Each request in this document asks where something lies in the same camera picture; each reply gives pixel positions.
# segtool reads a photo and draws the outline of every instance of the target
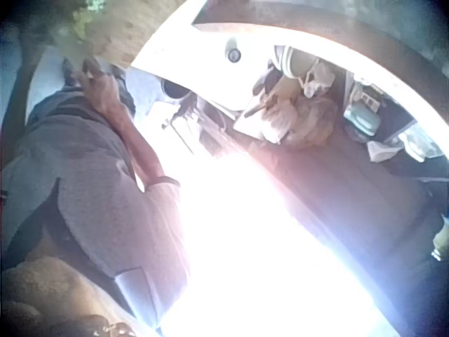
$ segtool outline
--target person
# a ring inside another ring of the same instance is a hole
[[[119,68],[107,74],[87,60],[73,74],[65,61],[65,87],[25,125],[43,47],[21,41],[0,140],[2,270],[57,257],[156,329],[189,279],[180,185],[133,124]]]

